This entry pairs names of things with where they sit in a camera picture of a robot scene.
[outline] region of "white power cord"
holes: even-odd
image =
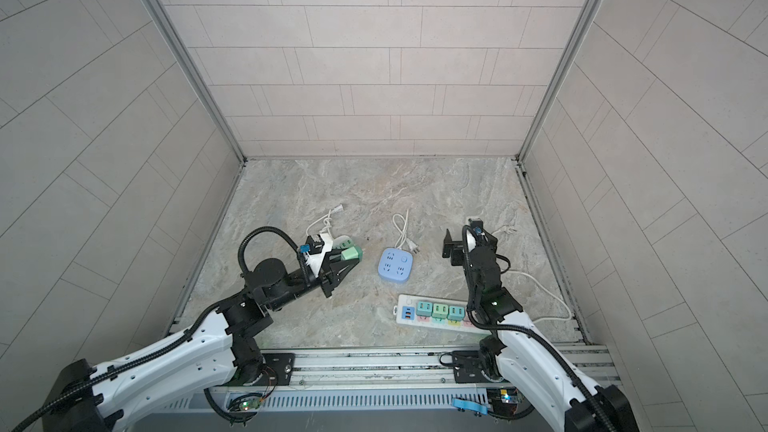
[[[340,212],[342,210],[344,210],[344,206],[342,206],[341,204],[339,204],[338,206],[332,208],[331,210],[328,211],[327,214],[325,214],[324,216],[322,216],[322,217],[318,218],[317,220],[315,220],[314,222],[312,222],[306,228],[306,234],[309,235],[310,234],[310,229],[312,228],[312,226],[314,226],[318,222],[322,221],[322,223],[325,225],[325,227],[323,227],[318,233],[319,234],[325,233],[325,234],[328,234],[331,237],[333,237],[333,235],[331,234],[331,215],[335,214],[337,212]]]
[[[397,239],[397,242],[395,242],[395,248],[399,248],[402,250],[402,246],[405,244],[408,244],[408,250],[411,251],[411,254],[418,254],[418,245],[408,238],[407,232],[408,232],[408,212],[410,212],[410,209],[406,210],[406,216],[403,217],[402,214],[395,214],[392,216],[392,224],[395,226],[398,232],[400,232],[400,236]],[[402,220],[402,228],[397,225],[397,222],[395,222],[395,218],[399,218]]]

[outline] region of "wire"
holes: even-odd
[[[26,429],[30,425],[32,425],[37,419],[41,418],[42,416],[46,415],[51,410],[57,408],[58,406],[62,405],[64,402],[68,400],[74,400],[80,397],[80,395],[90,390],[93,386],[96,384],[100,384],[101,382],[104,382],[107,379],[114,379],[126,370],[130,370],[132,368],[136,368],[139,365],[146,364],[147,362],[151,360],[155,360],[156,358],[166,355],[171,350],[174,350],[178,346],[182,344],[186,344],[188,341],[191,340],[192,334],[194,334],[195,331],[200,327],[200,325],[203,323],[205,318],[208,316],[210,312],[215,310],[219,305],[222,303],[225,303],[232,298],[235,298],[240,293],[237,292],[234,295],[231,295],[227,298],[223,298],[218,302],[212,303],[206,309],[197,317],[197,320],[186,330],[184,333],[176,339],[175,341],[171,342],[170,344],[166,345],[162,349],[156,350],[155,352],[152,352],[150,354],[147,354],[143,357],[139,357],[138,359],[132,360],[130,362],[127,362],[126,364],[122,364],[119,367],[116,367],[112,370],[107,370],[106,372],[97,375],[96,377],[86,380],[85,382],[81,383],[80,385],[74,386],[71,389],[67,390],[66,392],[63,392],[61,395],[59,395],[57,398],[51,400],[50,402],[44,404],[42,407],[37,409],[35,412],[32,412],[29,417],[22,420],[16,427],[14,427],[12,432],[22,432],[22,430]]]
[[[510,274],[518,274],[518,275],[523,275],[523,276],[525,276],[525,277],[528,277],[528,278],[530,278],[530,279],[531,279],[533,282],[535,282],[535,283],[536,283],[536,285],[538,285],[538,286],[539,286],[539,287],[540,287],[540,288],[541,288],[541,289],[542,289],[544,292],[546,292],[547,294],[549,294],[549,295],[550,295],[550,296],[551,296],[551,297],[552,297],[554,300],[556,300],[557,302],[560,302],[560,305],[562,305],[563,307],[565,307],[565,310],[567,310],[567,311],[568,311],[568,316],[567,316],[567,317],[540,317],[540,318],[537,318],[536,320],[534,320],[534,321],[533,321],[533,323],[534,323],[534,324],[535,324],[535,323],[537,323],[537,322],[539,322],[539,321],[562,321],[562,322],[568,322],[568,321],[570,321],[570,320],[571,320],[571,318],[573,317],[573,312],[571,311],[571,308],[570,308],[570,307],[569,307],[569,306],[568,306],[568,305],[567,305],[567,304],[566,304],[566,303],[563,301],[563,299],[561,299],[560,297],[558,297],[557,295],[555,295],[554,293],[552,293],[552,292],[551,292],[550,290],[548,290],[548,289],[547,289],[545,286],[543,286],[541,282],[539,282],[538,280],[536,280],[536,277],[534,277],[533,275],[531,275],[531,274],[528,274],[528,273],[526,273],[526,272],[513,271],[513,270],[511,270],[511,271],[508,271],[508,272],[509,272]]]
[[[400,236],[397,239],[397,242],[395,242],[395,248],[399,248],[402,250],[402,246],[406,244],[406,238],[408,238],[407,232],[408,232],[408,212],[410,212],[410,209],[406,210],[406,216],[403,217],[402,214],[395,214],[392,216],[392,224],[395,226],[398,232],[400,232]],[[402,220],[402,228],[397,225],[397,222],[395,222],[395,218],[399,218]]]

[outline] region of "blue power socket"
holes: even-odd
[[[404,283],[411,274],[413,255],[399,248],[385,248],[379,260],[379,276],[386,281]]]

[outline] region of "gray marble surface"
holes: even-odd
[[[490,232],[509,226],[497,234],[498,253],[511,259],[513,270],[532,274],[560,294],[509,158],[256,160],[246,166],[182,318],[197,317],[243,287],[236,251],[248,232],[276,226],[303,243],[306,226],[337,204],[344,210],[332,216],[332,234],[349,235],[360,245],[360,264],[331,298],[316,289],[273,312],[274,324],[258,336],[262,348],[476,343],[477,334],[401,326],[392,315],[398,294],[466,300],[462,269],[442,258],[442,240],[446,228],[460,237],[468,217],[482,218]],[[421,251],[406,283],[385,282],[377,272],[379,257],[398,237],[392,214],[407,209],[408,236]],[[298,268],[281,238],[259,235],[246,250],[246,262],[253,267],[269,257],[283,260],[289,271]],[[529,278],[502,279],[532,318],[565,314]],[[581,340],[575,321],[537,326],[553,342]]]

